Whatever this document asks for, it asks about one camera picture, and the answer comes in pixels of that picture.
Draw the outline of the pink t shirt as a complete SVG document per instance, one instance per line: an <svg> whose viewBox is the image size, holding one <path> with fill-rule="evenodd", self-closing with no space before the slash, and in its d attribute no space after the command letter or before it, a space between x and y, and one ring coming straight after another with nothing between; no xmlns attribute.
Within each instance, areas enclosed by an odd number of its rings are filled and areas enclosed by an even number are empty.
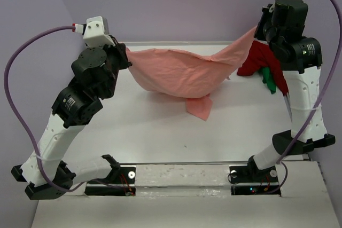
<svg viewBox="0 0 342 228"><path fill-rule="evenodd" d="M144 90L183 98L186 111L206 121L213 106L210 94L245 62L255 30L208 56L178 49L127 49L129 71Z"/></svg>

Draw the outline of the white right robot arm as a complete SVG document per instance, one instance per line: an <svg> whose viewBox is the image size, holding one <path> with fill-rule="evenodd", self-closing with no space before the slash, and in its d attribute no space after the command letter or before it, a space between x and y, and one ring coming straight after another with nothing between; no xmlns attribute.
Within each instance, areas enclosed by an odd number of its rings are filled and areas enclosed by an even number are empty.
<svg viewBox="0 0 342 228"><path fill-rule="evenodd" d="M279 159L302 155L336 142L327 132L321 105L320 89L322 51L318 40L303 36L308 5L303 0L275 0L262 9L255 37L266 41L289 90L291 129L277 133L272 143L249 158L245 174L260 180Z"/></svg>

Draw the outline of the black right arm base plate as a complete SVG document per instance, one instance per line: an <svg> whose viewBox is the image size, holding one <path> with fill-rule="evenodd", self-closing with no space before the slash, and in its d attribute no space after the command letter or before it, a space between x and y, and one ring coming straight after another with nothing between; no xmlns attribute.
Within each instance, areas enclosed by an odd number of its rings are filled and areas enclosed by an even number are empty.
<svg viewBox="0 0 342 228"><path fill-rule="evenodd" d="M256 175L249 173L247 166L230 166L227 180L231 195L281 195L275 166Z"/></svg>

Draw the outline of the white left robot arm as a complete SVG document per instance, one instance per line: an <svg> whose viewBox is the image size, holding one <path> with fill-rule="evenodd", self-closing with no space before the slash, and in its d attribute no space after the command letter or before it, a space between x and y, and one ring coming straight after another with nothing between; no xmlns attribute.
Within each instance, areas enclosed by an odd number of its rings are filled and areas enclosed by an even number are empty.
<svg viewBox="0 0 342 228"><path fill-rule="evenodd" d="M75 137L114 96L119 70L131 66L126 46L112 35L87 44L71 68L73 78L52 105L48 124L28 160L11 174L26 182L30 200L53 200L91 180L108 184L120 174L120 164L105 154L84 163L66 163L63 157Z"/></svg>

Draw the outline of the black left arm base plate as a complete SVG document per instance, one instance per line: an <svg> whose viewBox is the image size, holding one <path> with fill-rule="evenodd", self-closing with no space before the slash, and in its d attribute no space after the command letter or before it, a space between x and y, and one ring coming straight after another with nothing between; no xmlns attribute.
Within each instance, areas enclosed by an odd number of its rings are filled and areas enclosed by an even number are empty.
<svg viewBox="0 0 342 228"><path fill-rule="evenodd" d="M122 165L114 178L86 183L84 193L87 196L135 196L135 178L136 166Z"/></svg>

